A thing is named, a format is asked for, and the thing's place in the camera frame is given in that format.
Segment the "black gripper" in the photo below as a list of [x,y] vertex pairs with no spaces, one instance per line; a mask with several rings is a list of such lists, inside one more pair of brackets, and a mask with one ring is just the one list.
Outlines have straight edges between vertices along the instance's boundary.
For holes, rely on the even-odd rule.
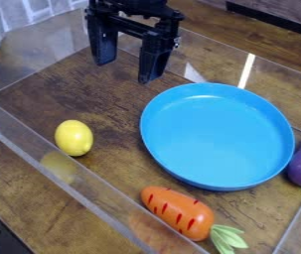
[[[131,16],[160,21],[156,27],[149,27],[130,20]],[[164,74],[184,19],[184,14],[168,6],[168,0],[89,0],[86,20],[95,64],[115,60],[118,33],[123,32],[144,37],[138,81],[146,84],[157,79]]]

